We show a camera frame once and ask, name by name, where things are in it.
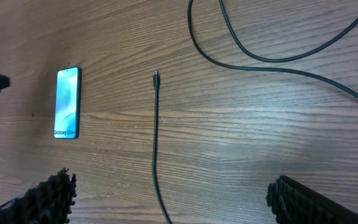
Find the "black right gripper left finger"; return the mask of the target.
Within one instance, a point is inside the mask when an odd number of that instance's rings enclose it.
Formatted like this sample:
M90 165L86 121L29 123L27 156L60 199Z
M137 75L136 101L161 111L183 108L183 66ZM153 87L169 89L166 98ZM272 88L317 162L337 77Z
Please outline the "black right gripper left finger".
M76 175L63 168L24 195L0 205L0 224L66 224L75 204Z

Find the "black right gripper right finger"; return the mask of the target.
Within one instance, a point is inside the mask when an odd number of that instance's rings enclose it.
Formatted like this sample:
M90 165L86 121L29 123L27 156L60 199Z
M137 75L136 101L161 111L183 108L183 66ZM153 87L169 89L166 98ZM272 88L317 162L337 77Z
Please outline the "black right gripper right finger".
M267 206L278 224L358 224L358 214L281 175L268 185Z

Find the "blue Galaxy smartphone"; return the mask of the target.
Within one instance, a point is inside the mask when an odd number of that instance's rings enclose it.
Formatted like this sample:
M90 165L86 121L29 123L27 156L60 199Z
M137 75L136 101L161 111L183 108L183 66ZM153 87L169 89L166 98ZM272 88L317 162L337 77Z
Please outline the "blue Galaxy smartphone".
M57 72L53 129L55 139L77 139L79 136L81 78L80 67L64 68Z

